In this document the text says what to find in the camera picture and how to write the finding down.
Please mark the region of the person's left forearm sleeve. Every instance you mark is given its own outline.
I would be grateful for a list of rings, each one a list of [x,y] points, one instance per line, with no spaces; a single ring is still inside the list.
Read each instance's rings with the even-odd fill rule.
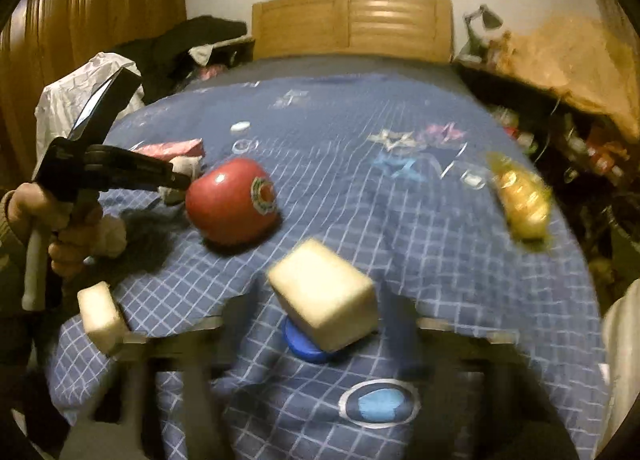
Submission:
[[[68,222],[66,207],[37,183],[22,183],[1,200],[1,373],[25,368],[30,354],[30,316],[22,310],[26,245],[32,224],[51,230]]]

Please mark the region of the person's left hand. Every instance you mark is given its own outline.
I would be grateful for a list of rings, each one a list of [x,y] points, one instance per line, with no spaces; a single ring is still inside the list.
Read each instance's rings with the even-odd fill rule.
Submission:
[[[73,206],[58,201],[35,183],[22,183],[1,200],[1,283],[23,279],[26,250],[35,223],[53,233],[47,251],[55,275],[72,278],[88,257],[115,258],[127,245],[122,219],[105,215],[98,202],[74,215]]]

